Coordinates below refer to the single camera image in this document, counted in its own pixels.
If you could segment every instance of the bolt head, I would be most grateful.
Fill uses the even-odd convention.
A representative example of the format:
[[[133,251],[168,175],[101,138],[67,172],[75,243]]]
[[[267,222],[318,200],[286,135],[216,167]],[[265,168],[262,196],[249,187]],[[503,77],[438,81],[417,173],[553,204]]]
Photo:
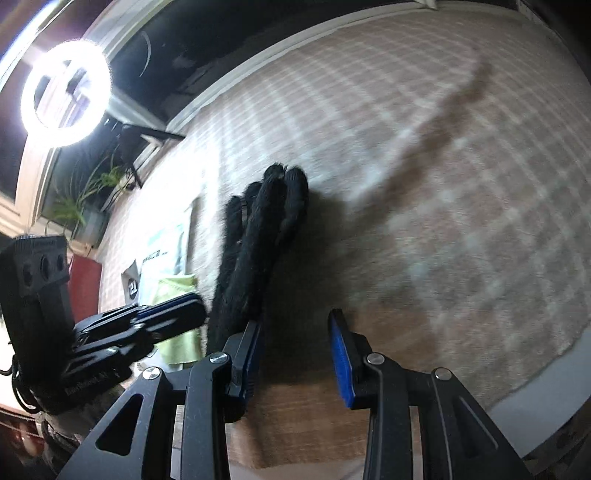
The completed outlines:
[[[372,365],[381,365],[385,361],[384,356],[381,353],[370,353],[368,355],[368,363]]]
[[[435,378],[446,382],[452,379],[452,373],[447,368],[440,367],[435,370]]]
[[[146,380],[153,380],[154,378],[158,378],[160,376],[160,369],[158,367],[148,367],[146,370],[142,372],[142,377]]]
[[[224,352],[216,352],[216,353],[212,353],[209,356],[209,361],[213,364],[216,365],[221,365],[224,364],[228,361],[228,355]]]

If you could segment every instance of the black stand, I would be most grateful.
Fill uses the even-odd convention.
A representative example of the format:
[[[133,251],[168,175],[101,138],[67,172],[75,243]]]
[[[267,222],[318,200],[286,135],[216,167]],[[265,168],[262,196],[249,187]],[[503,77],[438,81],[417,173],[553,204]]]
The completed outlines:
[[[139,125],[123,125],[119,133],[119,147],[121,148],[121,156],[125,167],[127,167],[134,176],[135,182],[139,188],[144,186],[141,181],[138,171],[134,166],[134,147],[137,145],[138,138],[142,135],[156,138],[157,140],[178,140],[185,139],[184,135],[172,134],[170,132],[163,132],[162,130],[155,130],[148,127],[140,127]]]
[[[329,316],[333,363],[351,410],[369,409],[363,480],[413,478],[409,406],[420,424],[425,480],[533,480],[509,441],[447,368],[406,370],[349,330],[341,310]]]
[[[157,367],[121,395],[91,430],[57,480],[170,480],[177,405],[185,405],[181,480],[230,480],[226,423],[246,412],[261,359],[261,325],[249,322],[223,352],[190,370]]]

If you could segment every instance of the black glove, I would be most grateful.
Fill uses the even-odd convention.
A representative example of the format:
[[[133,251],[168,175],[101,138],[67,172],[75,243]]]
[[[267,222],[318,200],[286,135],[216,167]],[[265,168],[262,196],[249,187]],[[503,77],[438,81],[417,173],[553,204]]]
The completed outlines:
[[[269,167],[262,182],[226,205],[222,263],[209,316],[207,354],[258,320],[273,265],[306,218],[308,180],[300,168]]]

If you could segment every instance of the patterned rug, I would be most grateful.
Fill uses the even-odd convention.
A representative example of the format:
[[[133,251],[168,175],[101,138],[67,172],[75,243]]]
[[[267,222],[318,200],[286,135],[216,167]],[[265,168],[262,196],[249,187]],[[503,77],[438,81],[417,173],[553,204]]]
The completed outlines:
[[[591,306],[588,112],[591,86],[551,35],[445,9],[337,30],[204,107],[109,229],[155,202],[142,199],[164,216],[199,196],[191,265],[210,300],[229,196],[273,162],[308,174],[309,219],[272,280],[262,381],[230,457],[364,454],[367,414],[336,391],[333,307],[402,366],[449,367],[485,407],[571,347]]]

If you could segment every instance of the yellow-green towel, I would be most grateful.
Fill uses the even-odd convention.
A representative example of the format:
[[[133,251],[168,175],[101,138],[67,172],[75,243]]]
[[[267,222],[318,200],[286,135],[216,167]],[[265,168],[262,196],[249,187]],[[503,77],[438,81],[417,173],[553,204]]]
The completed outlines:
[[[163,277],[158,281],[151,304],[156,305],[195,291],[196,286],[197,281],[193,275]],[[203,358],[201,332],[198,328],[160,342],[156,347],[162,359],[169,365],[189,364]]]

